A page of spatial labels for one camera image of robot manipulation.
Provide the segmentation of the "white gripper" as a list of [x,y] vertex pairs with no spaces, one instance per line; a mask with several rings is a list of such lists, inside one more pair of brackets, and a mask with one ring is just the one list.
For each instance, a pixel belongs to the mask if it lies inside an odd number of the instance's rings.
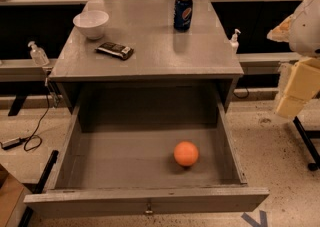
[[[320,56],[320,0],[303,0],[293,15],[267,34],[269,40],[288,42],[292,51],[303,56]],[[301,58],[290,66],[275,109],[278,116],[296,117],[320,91],[320,60]]]

